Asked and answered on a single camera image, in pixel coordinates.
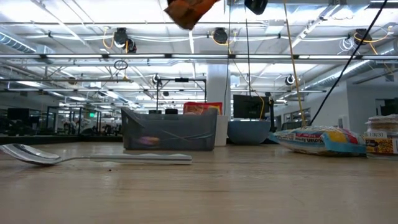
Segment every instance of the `white pillar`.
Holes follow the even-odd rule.
[[[222,102],[223,113],[231,117],[231,72],[225,65],[207,65],[207,102]]]

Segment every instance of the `metal spoon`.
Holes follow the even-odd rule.
[[[192,163],[192,157],[184,154],[159,155],[159,154],[140,154],[140,155],[90,155],[62,158],[59,155],[44,152],[34,147],[23,144],[5,144],[0,146],[0,150],[23,162],[52,166],[60,162],[73,159],[89,159],[95,162],[123,162],[135,164],[186,164]]]

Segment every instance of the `falling snack bag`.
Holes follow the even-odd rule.
[[[183,29],[192,30],[199,19],[219,0],[168,0],[164,10]]]
[[[322,156],[360,156],[366,153],[362,136],[343,128],[309,126],[270,133],[269,139],[295,152]]]

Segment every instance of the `wooden table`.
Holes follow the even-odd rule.
[[[66,156],[120,143],[37,146]],[[0,156],[0,223],[398,223],[398,163],[292,153],[279,146],[188,152],[191,166]]]

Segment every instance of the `label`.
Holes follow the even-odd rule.
[[[366,152],[398,154],[398,139],[366,138]]]
[[[369,131],[369,132],[366,132],[364,136],[366,138],[385,139],[385,138],[387,138],[387,133],[385,131]]]
[[[309,143],[323,143],[323,140],[319,134],[300,134],[294,135],[294,141],[309,142]]]

